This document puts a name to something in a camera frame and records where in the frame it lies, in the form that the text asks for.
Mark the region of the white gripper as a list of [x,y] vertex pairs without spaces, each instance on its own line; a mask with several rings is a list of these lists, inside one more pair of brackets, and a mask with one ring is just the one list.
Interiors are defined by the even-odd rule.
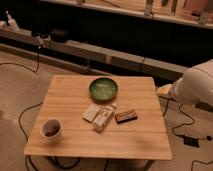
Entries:
[[177,100],[177,93],[176,93],[176,86],[177,81],[171,84],[166,84],[164,86],[157,88],[157,95],[162,97],[169,97],[171,96],[174,100]]

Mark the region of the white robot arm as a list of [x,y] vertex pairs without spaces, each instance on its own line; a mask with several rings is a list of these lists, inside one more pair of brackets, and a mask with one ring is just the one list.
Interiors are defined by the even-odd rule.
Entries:
[[157,95],[213,112],[213,59],[187,69],[174,83],[158,87]]

